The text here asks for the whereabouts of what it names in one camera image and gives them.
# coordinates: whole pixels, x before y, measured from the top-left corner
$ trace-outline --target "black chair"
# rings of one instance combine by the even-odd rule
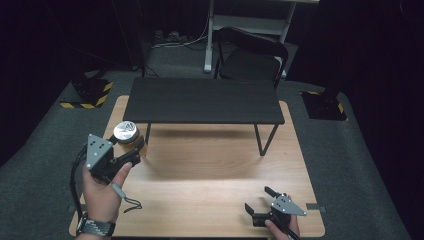
[[[287,63],[288,52],[276,39],[249,33],[234,27],[214,32],[219,58],[214,78],[253,79],[272,81],[276,89]],[[224,59],[223,44],[232,43],[237,49]]]

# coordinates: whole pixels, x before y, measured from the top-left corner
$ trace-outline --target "chair backrest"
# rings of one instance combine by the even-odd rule
[[[259,34],[243,31],[235,27],[223,27],[215,31],[218,42],[220,62],[224,64],[224,54],[222,50],[223,42],[230,42],[245,51],[255,54],[269,55],[281,58],[279,71],[274,80],[274,88],[277,88],[281,75],[287,63],[288,52],[286,47],[280,41]]]

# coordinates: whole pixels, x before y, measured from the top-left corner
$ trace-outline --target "hand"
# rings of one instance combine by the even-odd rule
[[[269,229],[272,235],[274,235],[275,239],[289,240],[287,234],[283,233],[271,220],[265,220],[265,226]]]
[[[112,180],[120,188],[127,178],[132,164],[126,163]],[[121,197],[111,184],[105,184],[93,178],[87,167],[83,166],[83,193],[87,205],[88,217],[94,221],[114,223],[118,219]]]

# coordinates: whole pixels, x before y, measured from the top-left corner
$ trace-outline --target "wristwatch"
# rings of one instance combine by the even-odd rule
[[[110,237],[115,230],[115,223],[96,222],[88,218],[87,212],[84,213],[77,226],[77,235],[81,233],[94,234],[97,236]]]

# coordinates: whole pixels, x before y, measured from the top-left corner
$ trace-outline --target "finger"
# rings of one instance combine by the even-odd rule
[[[269,229],[269,231],[272,233],[272,235],[274,235],[276,239],[288,239],[287,235],[281,232],[281,230],[271,220],[266,220],[265,226]]]
[[[88,171],[87,166],[84,164],[82,166],[82,178],[84,182],[91,181],[91,173]]]
[[[131,168],[132,168],[131,162],[125,163],[124,166],[122,166],[121,169],[119,169],[118,173],[113,178],[113,182],[122,188],[122,185],[124,185],[125,179],[130,173]]]

